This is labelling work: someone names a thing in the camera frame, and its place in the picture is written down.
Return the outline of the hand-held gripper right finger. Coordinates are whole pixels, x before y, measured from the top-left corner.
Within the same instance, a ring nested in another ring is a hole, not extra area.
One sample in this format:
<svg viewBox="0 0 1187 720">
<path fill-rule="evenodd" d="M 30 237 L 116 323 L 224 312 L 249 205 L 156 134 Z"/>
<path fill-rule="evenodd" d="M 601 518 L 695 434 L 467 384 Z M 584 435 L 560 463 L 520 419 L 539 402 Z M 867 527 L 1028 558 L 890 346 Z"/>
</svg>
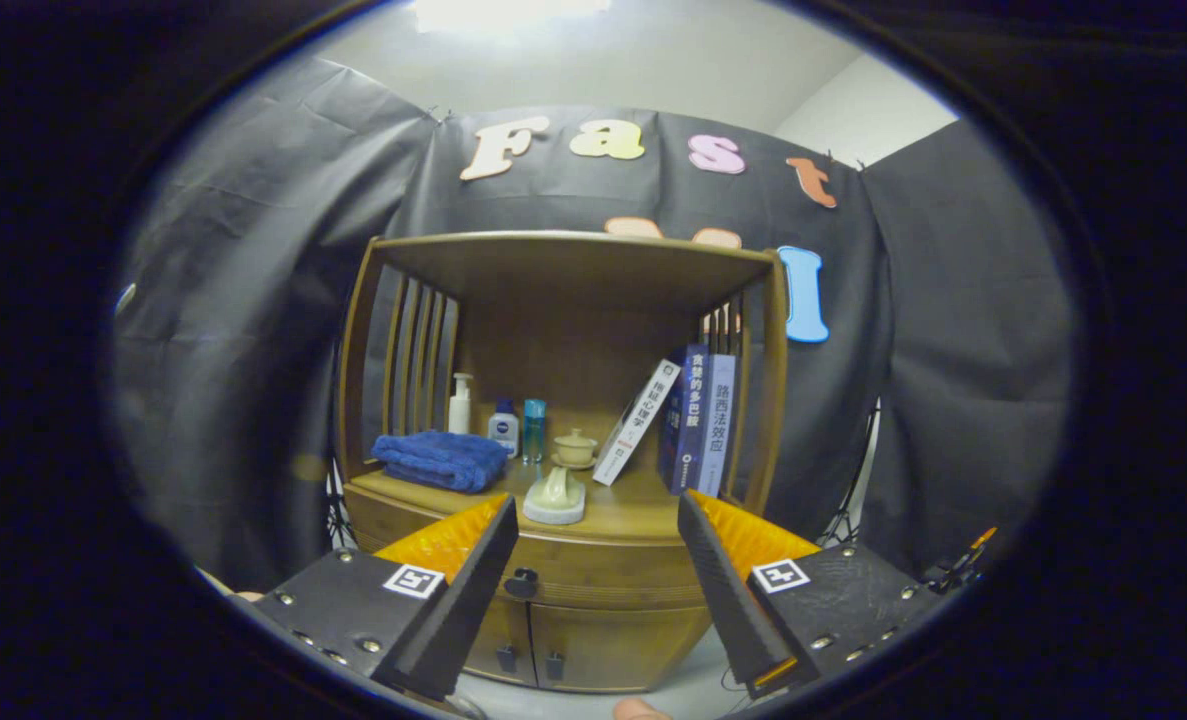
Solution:
<svg viewBox="0 0 1187 720">
<path fill-rule="evenodd" d="M 867 665 L 944 603 L 867 547 L 823 548 L 696 491 L 677 503 L 734 680 L 753 700 Z"/>
</svg>

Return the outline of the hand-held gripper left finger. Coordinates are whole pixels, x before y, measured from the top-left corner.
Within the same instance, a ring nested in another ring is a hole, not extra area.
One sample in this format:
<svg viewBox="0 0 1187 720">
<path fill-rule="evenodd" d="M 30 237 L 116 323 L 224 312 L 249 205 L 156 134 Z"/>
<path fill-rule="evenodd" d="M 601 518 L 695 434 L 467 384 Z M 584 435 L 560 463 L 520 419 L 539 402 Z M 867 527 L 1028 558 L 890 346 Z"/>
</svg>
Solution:
<svg viewBox="0 0 1187 720">
<path fill-rule="evenodd" d="M 515 498 L 496 495 L 382 550 L 329 552 L 254 607 L 329 664 L 443 700 L 455 692 L 518 536 Z"/>
</svg>

